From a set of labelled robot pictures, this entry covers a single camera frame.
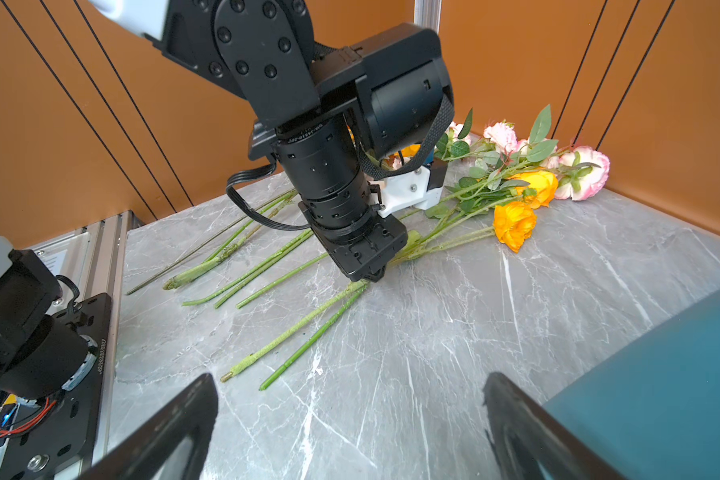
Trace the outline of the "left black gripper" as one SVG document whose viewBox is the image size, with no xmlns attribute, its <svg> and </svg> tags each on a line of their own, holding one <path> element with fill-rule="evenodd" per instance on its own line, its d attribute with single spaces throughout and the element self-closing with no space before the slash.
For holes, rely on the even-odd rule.
<svg viewBox="0 0 720 480">
<path fill-rule="evenodd" d="M 387 264 L 408 241 L 408 231 L 397 218 L 382 217 L 373 207 L 338 229 L 321 226 L 304 201 L 299 208 L 321 245 L 351 281 L 380 280 Z"/>
</svg>

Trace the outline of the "orange poppy flower stem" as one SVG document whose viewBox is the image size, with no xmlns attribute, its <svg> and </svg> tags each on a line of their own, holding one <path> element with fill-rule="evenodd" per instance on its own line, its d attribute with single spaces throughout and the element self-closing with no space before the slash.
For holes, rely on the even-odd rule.
<svg viewBox="0 0 720 480">
<path fill-rule="evenodd" d="M 556 176 L 539 168 L 509 177 L 494 191 L 488 190 L 486 179 L 468 176 L 444 201 L 425 211 L 425 215 L 437 223 L 425 235 L 411 232 L 407 244 L 391 264 L 397 266 L 490 237 L 517 253 L 532 236 L 537 224 L 536 211 L 549 206 L 557 186 Z M 333 310 L 332 316 L 261 383 L 259 389 L 266 390 L 342 318 L 370 285 L 369 280 L 350 282 L 274 340 L 232 366 L 221 380 L 227 382 L 240 375 L 325 312 Z"/>
</svg>

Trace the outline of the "teal ceramic vase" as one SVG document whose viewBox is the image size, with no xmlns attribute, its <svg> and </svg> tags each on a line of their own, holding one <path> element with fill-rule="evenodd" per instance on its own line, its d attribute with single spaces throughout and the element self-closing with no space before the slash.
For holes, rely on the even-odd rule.
<svg viewBox="0 0 720 480">
<path fill-rule="evenodd" d="M 544 407 L 627 479 L 720 479 L 720 290 Z"/>
</svg>

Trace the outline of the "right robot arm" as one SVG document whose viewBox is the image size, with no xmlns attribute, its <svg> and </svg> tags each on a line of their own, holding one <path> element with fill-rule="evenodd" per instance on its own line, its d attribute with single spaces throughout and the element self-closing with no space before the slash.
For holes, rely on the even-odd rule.
<svg viewBox="0 0 720 480">
<path fill-rule="evenodd" d="M 0 236 L 0 390 L 35 408 L 25 422 L 0 414 L 8 449 L 3 479 L 45 479 L 92 452 L 103 387 L 112 299 L 73 295 L 72 287 L 29 250 Z M 492 373 L 484 388 L 495 452 L 510 479 L 614 479 L 616 470 L 516 384 Z M 196 479 L 209 451 L 218 395 L 201 375 L 116 450 L 88 479 Z"/>
</svg>

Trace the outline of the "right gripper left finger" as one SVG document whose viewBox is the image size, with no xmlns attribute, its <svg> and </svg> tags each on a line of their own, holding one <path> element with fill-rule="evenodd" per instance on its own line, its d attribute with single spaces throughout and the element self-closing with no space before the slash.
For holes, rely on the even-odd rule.
<svg viewBox="0 0 720 480">
<path fill-rule="evenodd" d="M 203 373 L 82 479 L 198 479 L 218 415 L 218 393 Z"/>
</svg>

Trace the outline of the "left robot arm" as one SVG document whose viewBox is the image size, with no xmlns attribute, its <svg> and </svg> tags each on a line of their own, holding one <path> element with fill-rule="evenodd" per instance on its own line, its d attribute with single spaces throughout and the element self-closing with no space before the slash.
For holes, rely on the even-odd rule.
<svg viewBox="0 0 720 480">
<path fill-rule="evenodd" d="M 302 1 L 99 1 L 96 9 L 162 55 L 246 100 L 256 114 L 251 159 L 282 167 L 300 195 L 305 228 L 353 281 L 377 281 L 405 246 L 405 226 L 387 210 L 380 162 L 417 145 L 401 168 L 418 170 L 454 117 L 438 34 L 403 23 L 333 49 L 314 39 Z"/>
</svg>

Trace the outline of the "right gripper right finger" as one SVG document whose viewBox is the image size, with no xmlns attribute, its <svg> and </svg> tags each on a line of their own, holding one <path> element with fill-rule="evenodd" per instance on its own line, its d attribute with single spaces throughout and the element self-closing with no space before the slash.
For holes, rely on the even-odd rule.
<svg viewBox="0 0 720 480">
<path fill-rule="evenodd" d="M 621 479 L 506 375 L 483 388 L 490 442 L 503 479 Z"/>
</svg>

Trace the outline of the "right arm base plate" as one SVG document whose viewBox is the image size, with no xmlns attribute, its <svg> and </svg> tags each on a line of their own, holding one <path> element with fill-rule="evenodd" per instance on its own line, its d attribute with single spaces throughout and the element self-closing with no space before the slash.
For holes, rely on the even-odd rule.
<svg viewBox="0 0 720 480">
<path fill-rule="evenodd" d="M 17 432 L 0 437 L 0 479 L 53 479 L 93 462 L 113 300 L 101 293 L 48 315 L 34 351 L 0 379 L 19 398 Z"/>
</svg>

